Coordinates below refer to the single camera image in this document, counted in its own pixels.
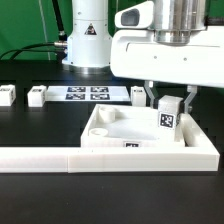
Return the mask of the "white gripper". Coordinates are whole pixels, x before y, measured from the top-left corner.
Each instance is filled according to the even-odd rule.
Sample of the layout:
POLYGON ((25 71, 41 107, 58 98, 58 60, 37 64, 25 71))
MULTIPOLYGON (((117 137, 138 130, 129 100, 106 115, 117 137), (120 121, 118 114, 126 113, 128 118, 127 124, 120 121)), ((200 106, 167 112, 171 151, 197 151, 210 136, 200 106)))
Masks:
POLYGON ((158 44, 147 30, 120 30, 112 40, 110 67, 116 77, 146 80, 153 109, 158 97, 153 81, 188 85, 188 114, 197 86, 224 88, 224 27, 209 26, 184 46, 158 44))

